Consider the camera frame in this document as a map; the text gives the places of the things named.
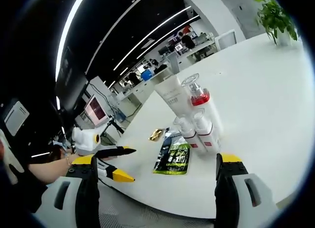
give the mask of ceiling light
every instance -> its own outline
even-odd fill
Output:
[[[125,73],[126,70],[128,70],[128,67],[127,67],[123,72],[121,72],[120,75],[123,75],[123,73]]]
[[[159,29],[160,27],[162,27],[163,25],[165,25],[168,21],[170,21],[171,19],[175,18],[176,16],[178,16],[179,14],[183,13],[184,11],[190,9],[191,6],[186,7],[185,9],[181,10],[180,12],[177,12],[175,15],[171,16],[170,18],[168,18],[167,20],[165,20],[163,23],[159,24],[154,30],[152,30],[151,32],[149,32],[137,45],[135,45],[128,53],[127,55],[125,55],[124,58],[122,58],[122,60],[116,65],[116,67],[114,68],[114,70],[116,70],[120,64],[130,55],[131,52],[133,52],[134,49],[136,49],[144,40],[146,40],[151,34],[153,34],[157,29]]]
[[[38,157],[38,156],[42,156],[42,155],[46,155],[46,154],[50,154],[50,152],[48,153],[41,153],[41,154],[37,154],[37,155],[33,155],[31,156],[32,158]]]
[[[56,102],[57,102],[57,110],[60,110],[60,100],[57,96],[56,96]]]
[[[109,31],[106,33],[106,35],[104,36],[102,43],[99,44],[99,46],[97,47],[97,49],[95,50],[90,63],[88,65],[87,70],[85,71],[85,74],[87,74],[89,72],[89,69],[92,65],[92,62],[94,61],[98,51],[100,50],[100,48],[102,47],[103,43],[105,42],[105,40],[108,38],[108,36],[111,34],[111,32],[114,30],[114,28],[117,26],[117,24],[128,14],[129,11],[131,11],[131,9],[133,9],[139,2],[141,2],[142,0],[136,0],[130,7],[128,7],[127,10],[125,10],[125,12],[118,18],[118,20],[116,20],[116,22],[112,25],[112,27],[109,29]]]
[[[113,83],[111,83],[108,88],[110,89],[114,85],[114,83],[115,83],[115,81]]]
[[[58,48],[58,53],[57,53],[57,63],[56,63],[56,73],[55,73],[55,81],[57,81],[60,66],[61,66],[61,58],[63,55],[63,48],[65,44],[65,39],[67,38],[67,34],[71,25],[71,22],[74,18],[75,13],[77,12],[81,2],[83,0],[76,0],[75,3],[73,4],[73,7],[68,15],[67,21],[65,22],[64,28],[63,28],[63,33],[61,35],[60,43],[59,43],[59,48]]]
[[[170,32],[168,32],[166,35],[164,35],[163,37],[161,37],[158,41],[156,41],[155,43],[153,43],[150,47],[148,47],[143,53],[141,53],[137,59],[139,59],[141,56],[143,56],[143,54],[145,54],[147,51],[149,51],[154,45],[156,45],[158,42],[160,42],[162,39],[166,38],[168,35],[170,35],[171,33],[173,33],[176,29],[180,28],[181,26],[183,26],[184,24],[187,24],[188,22],[192,21],[193,19],[199,17],[199,15],[196,15],[195,17],[192,17],[191,19],[187,20],[186,22],[183,22],[181,25],[177,26],[176,28],[172,29]]]

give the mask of human arm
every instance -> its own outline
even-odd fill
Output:
[[[72,154],[68,159],[64,158],[44,164],[30,164],[29,170],[43,183],[51,184],[60,176],[65,176],[71,163],[78,157],[77,154]]]

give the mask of white container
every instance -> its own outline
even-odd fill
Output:
[[[176,117],[173,123],[182,134],[185,141],[190,145],[190,150],[197,153],[206,153],[203,143],[199,139],[193,125],[184,117]]]
[[[189,95],[181,86],[176,75],[172,75],[162,83],[155,86],[156,92],[163,98],[176,116],[189,115],[192,112],[192,105]]]
[[[279,28],[277,28],[277,34],[278,38],[276,39],[276,42],[279,46],[291,46],[291,37],[289,32],[285,29],[284,32],[282,33]]]
[[[216,154],[221,150],[218,133],[212,122],[207,119],[204,109],[198,109],[192,113],[195,130],[201,142],[209,153]]]
[[[186,78],[182,82],[183,87],[188,87],[191,97],[190,101],[194,110],[204,109],[207,119],[213,123],[216,128],[218,136],[223,134],[223,124],[214,103],[213,97],[210,95],[207,89],[203,89],[196,83],[199,78],[199,74],[194,74]]]

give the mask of white table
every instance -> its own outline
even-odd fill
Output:
[[[224,49],[180,72],[183,80],[199,73],[218,107],[225,127],[222,151],[236,154],[249,173],[272,190],[275,202],[303,181],[314,142],[314,77],[302,43],[278,47],[267,35]],[[215,218],[214,159],[191,153],[186,175],[152,174],[161,141],[148,137],[170,126],[174,113],[153,92],[131,122],[120,145],[137,149],[111,163],[128,172],[134,183],[104,181],[127,196],[173,214]]]

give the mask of office chair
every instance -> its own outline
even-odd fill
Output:
[[[230,30],[224,34],[219,35],[218,37],[215,37],[215,43],[218,51],[236,44],[237,40],[235,30]]]

